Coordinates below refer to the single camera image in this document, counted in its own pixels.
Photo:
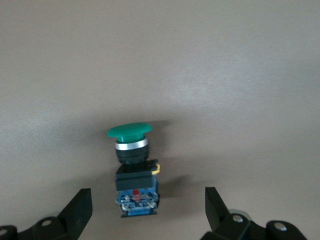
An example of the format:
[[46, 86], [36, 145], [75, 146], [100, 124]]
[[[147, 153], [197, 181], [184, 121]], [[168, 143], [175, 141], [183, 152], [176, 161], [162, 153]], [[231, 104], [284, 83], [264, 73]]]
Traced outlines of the green mushroom push button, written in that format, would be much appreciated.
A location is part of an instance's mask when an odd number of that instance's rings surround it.
[[111, 128], [107, 136], [115, 139], [115, 153], [120, 167], [115, 174], [116, 203], [122, 217], [155, 215], [160, 194], [157, 159], [149, 159], [149, 141], [145, 136], [152, 126], [144, 122]]

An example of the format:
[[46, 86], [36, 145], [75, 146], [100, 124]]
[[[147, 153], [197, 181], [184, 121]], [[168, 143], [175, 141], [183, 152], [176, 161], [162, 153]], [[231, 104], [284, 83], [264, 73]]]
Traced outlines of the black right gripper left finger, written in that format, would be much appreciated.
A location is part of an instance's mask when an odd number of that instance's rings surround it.
[[0, 240], [78, 240], [92, 213], [91, 189], [82, 188], [57, 216], [45, 217], [24, 231], [0, 225]]

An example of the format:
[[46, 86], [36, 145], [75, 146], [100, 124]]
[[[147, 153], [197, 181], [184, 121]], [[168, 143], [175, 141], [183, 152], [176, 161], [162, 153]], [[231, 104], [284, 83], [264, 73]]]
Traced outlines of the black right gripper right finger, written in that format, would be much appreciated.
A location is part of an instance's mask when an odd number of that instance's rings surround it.
[[230, 213], [215, 187], [205, 188], [205, 213], [211, 231], [202, 240], [307, 240], [293, 224], [271, 220], [262, 227], [240, 213]]

